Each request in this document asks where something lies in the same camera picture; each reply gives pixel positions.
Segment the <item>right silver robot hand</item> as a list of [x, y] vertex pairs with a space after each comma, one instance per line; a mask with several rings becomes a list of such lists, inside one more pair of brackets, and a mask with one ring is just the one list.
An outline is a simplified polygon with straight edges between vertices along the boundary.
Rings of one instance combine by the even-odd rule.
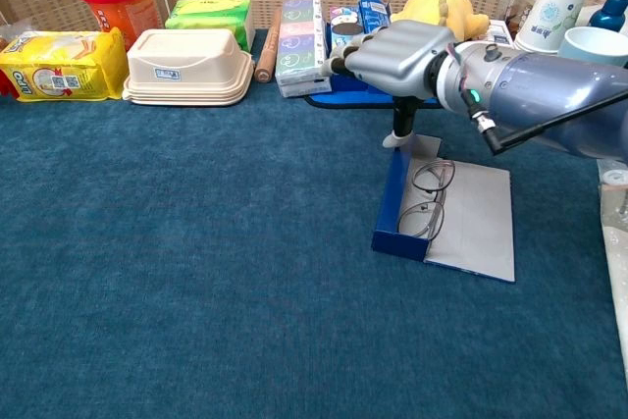
[[353, 77], [390, 95], [393, 125], [383, 146], [398, 148], [413, 135], [416, 111], [437, 96], [441, 65], [455, 44], [446, 26], [396, 21], [335, 47], [319, 72], [324, 77]]

